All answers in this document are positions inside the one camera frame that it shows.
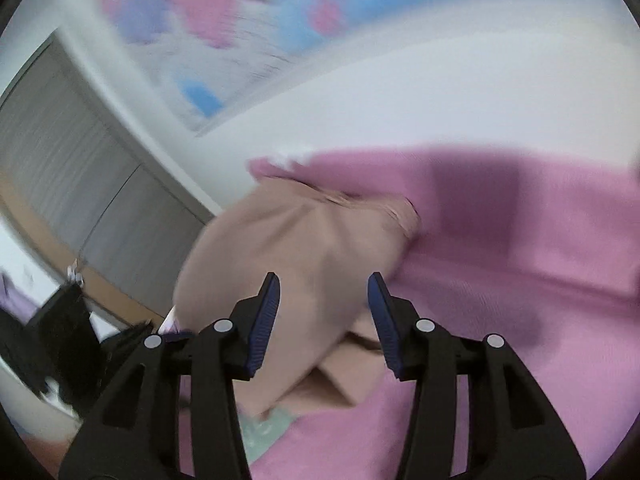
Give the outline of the pink printed bed sheet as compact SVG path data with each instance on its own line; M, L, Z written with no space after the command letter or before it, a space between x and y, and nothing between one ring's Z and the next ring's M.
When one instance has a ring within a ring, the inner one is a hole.
M285 179L349 197L408 200L420 226L398 269L381 273L390 292L454 336L503 336L559 414L585 477L638 477L636 176L462 148L324 153L285 168L255 159L248 168L255 188ZM461 474L469 396L466 378L458 384L451 471ZM413 385L385 367L376 388L353 408L295 415L252 473L257 479L393 479L412 397Z

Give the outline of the dusty pink jacket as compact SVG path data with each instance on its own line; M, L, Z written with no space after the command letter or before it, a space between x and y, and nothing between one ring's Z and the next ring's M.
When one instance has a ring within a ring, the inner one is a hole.
M225 318L273 272L280 307L262 368L235 387L242 411L353 408L385 368L368 278L398 269L419 226L403 197L349 197L263 180L201 230L174 291L178 325L198 332Z

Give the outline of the colourful wall map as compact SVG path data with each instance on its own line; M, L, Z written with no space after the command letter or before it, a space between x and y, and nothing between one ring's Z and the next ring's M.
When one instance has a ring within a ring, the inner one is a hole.
M166 106L194 131L309 50L432 0L98 0Z

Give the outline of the grey wardrobe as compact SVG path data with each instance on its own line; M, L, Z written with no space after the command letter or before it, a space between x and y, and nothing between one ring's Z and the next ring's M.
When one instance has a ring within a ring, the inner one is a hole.
M1 206L58 274L134 323L171 310L180 269L213 214L103 104L56 35L1 96Z

